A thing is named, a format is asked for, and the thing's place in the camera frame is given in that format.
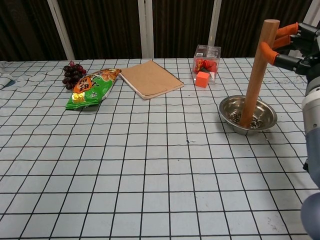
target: transparent box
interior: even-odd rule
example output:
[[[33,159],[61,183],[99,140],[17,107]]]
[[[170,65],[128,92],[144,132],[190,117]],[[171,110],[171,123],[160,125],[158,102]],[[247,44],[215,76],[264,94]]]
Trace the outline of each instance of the transparent box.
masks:
[[[221,47],[198,45],[193,57],[192,76],[196,77],[198,72],[209,73],[213,82],[216,79],[220,61]]]

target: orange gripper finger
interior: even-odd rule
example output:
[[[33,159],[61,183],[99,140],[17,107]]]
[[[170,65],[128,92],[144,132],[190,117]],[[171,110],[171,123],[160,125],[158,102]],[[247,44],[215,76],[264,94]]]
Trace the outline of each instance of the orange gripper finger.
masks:
[[[276,39],[276,40],[274,41],[274,44],[273,44],[273,48],[272,48],[272,49],[278,49],[278,48],[280,48],[280,47],[289,45],[290,43],[291,43],[291,38],[290,38],[289,35],[282,36],[282,37],[279,37],[278,39]]]
[[[273,51],[265,41],[261,42],[259,47],[262,52],[262,55],[267,60],[267,62],[271,65],[274,65],[275,59],[279,55],[279,53]]]
[[[298,33],[298,23],[296,22],[294,24],[279,28],[276,31],[275,39],[281,38],[285,35],[296,35],[297,33]]]

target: notebook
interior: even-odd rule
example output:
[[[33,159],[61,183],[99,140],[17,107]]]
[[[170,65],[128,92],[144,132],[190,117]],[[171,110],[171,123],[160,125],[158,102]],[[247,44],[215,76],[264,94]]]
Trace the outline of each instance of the notebook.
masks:
[[[144,100],[184,86],[182,81],[151,60],[121,69],[119,75]]]

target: metal bowl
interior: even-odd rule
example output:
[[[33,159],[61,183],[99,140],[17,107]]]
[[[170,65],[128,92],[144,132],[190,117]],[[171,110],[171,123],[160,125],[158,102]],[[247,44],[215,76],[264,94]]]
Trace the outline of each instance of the metal bowl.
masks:
[[[276,112],[270,105],[260,100],[256,102],[255,110],[253,113],[254,117],[262,121],[262,124],[259,128],[243,127],[231,121],[228,117],[231,114],[241,113],[244,106],[245,98],[245,96],[241,95],[229,96],[222,100],[219,105],[219,111],[222,114],[223,118],[236,133],[242,135],[252,135],[272,128],[276,124],[278,119]]]

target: wooden peg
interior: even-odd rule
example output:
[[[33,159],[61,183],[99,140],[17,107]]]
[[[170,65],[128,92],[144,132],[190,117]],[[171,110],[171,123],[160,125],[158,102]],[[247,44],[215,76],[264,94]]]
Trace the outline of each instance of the wooden peg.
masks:
[[[246,91],[244,105],[241,113],[240,125],[248,128],[252,121],[254,111],[257,104],[262,81],[264,80],[265,71],[267,68],[267,60],[263,57],[260,51],[260,43],[266,42],[269,46],[274,45],[274,41],[279,28],[279,20],[266,19],[263,22],[258,46],[256,48],[252,72],[250,75],[249,85]]]

